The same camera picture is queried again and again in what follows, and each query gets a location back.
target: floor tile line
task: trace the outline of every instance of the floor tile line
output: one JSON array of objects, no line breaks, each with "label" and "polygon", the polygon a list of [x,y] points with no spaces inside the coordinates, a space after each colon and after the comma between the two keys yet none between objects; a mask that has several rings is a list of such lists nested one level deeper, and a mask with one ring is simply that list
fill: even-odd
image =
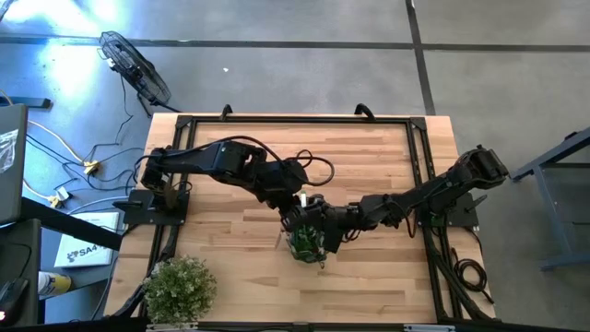
[{"label": "floor tile line", "polygon": [[420,89],[422,91],[422,99],[424,100],[424,108],[426,115],[436,115],[434,109],[434,100],[432,99],[431,84],[428,80],[428,71],[426,69],[426,61],[424,60],[424,51],[422,51],[422,41],[420,38],[420,30],[418,26],[418,19],[416,18],[416,9],[414,8],[413,0],[406,0],[407,19],[409,21],[409,28],[412,34],[412,41],[414,43],[414,55],[416,55],[416,66],[418,68],[418,78]]}]

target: green object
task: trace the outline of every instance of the green object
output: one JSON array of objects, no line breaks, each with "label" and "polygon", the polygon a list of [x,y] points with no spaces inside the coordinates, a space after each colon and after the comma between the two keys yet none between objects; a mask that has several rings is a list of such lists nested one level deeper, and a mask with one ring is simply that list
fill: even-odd
[{"label": "green object", "polygon": [[327,256],[324,250],[324,235],[311,226],[301,225],[289,235],[287,244],[293,258],[305,263],[319,263],[324,268]]},{"label": "green object", "polygon": [[194,322],[217,295],[217,282],[204,262],[188,256],[157,263],[143,288],[147,316],[155,324]]}]

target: metal clamp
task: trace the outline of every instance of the metal clamp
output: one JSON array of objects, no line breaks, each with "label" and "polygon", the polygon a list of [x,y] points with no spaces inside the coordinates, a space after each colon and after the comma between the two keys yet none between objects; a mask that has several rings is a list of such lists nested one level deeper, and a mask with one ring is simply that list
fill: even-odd
[{"label": "metal clamp", "polygon": [[367,105],[360,103],[357,105],[357,108],[354,110],[355,115],[365,114],[367,115],[367,119],[371,121],[376,121],[375,115],[372,114],[371,110]]}]

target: potted plant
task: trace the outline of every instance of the potted plant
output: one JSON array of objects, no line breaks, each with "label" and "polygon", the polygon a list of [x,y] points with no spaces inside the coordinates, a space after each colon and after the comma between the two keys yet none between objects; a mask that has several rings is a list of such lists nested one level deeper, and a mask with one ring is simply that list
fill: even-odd
[{"label": "potted plant", "polygon": [[194,322],[211,309],[217,295],[217,282],[204,262],[188,256],[157,263],[143,287],[154,324]]}]

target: yellow cable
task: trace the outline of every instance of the yellow cable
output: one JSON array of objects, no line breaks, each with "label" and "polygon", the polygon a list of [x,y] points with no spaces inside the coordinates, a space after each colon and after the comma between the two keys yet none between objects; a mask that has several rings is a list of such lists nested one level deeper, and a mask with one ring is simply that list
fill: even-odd
[{"label": "yellow cable", "polygon": [[64,140],[59,137],[56,133],[54,133],[53,131],[45,128],[43,125],[41,124],[37,124],[34,121],[29,120],[29,123],[32,125],[37,125],[39,128],[43,129],[44,131],[48,132],[49,134],[53,135],[55,138],[57,138],[57,140],[59,140],[65,148],[67,148],[67,150],[72,154],[72,156],[74,156],[74,158],[76,158],[76,160],[80,161],[80,162],[84,162],[81,158],[79,158],[79,156],[64,142]]},{"label": "yellow cable", "polygon": [[31,187],[29,187],[29,184],[27,184],[27,182],[25,181],[25,179],[22,179],[22,183],[25,185],[25,188],[29,189],[30,192],[32,192],[34,195],[41,197],[43,199],[47,199],[50,200],[48,196],[43,196],[39,193],[37,193],[36,191],[34,191]]},{"label": "yellow cable", "polygon": [[0,93],[2,93],[4,95],[4,98],[6,98],[6,100],[8,101],[8,103],[10,105],[14,105],[15,103],[12,102],[12,100],[10,99],[10,97],[8,97],[8,95],[6,94],[6,92],[4,92],[2,89],[0,89]]}]

